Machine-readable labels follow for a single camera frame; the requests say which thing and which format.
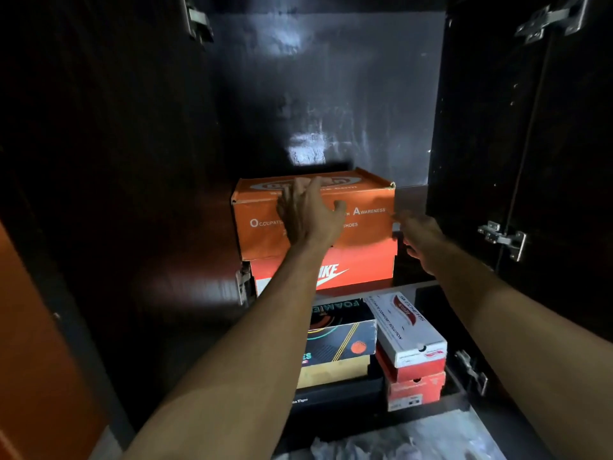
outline crumpled plastic sheet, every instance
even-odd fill
[[[341,441],[316,439],[310,450],[276,460],[505,460],[479,416],[454,410],[352,436]]]

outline hand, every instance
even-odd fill
[[[433,250],[446,243],[436,220],[426,215],[415,215],[411,211],[396,213],[394,219],[400,223],[405,244],[409,246],[406,252],[421,262],[424,271],[433,275],[428,267],[428,258]]]
[[[294,245],[300,241],[313,242],[326,250],[343,230],[347,204],[334,201],[334,211],[324,205],[321,186],[332,183],[321,177],[298,177],[291,187],[284,187],[276,204],[277,213],[285,224],[287,238]]]

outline person's right arm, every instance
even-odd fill
[[[550,449],[562,458],[613,458],[613,344],[507,285],[446,240],[433,218],[397,219],[409,254],[436,277]]]

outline person's left hand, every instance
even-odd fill
[[[343,230],[347,204],[334,201],[334,211],[324,205],[321,186],[332,180],[317,176],[313,179],[297,177],[291,187],[284,187],[276,210],[285,224],[291,244],[302,240],[330,247]]]

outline orange basketball graphic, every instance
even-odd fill
[[[366,351],[366,344],[361,340],[356,340],[351,344],[351,351],[357,354],[364,353]]]

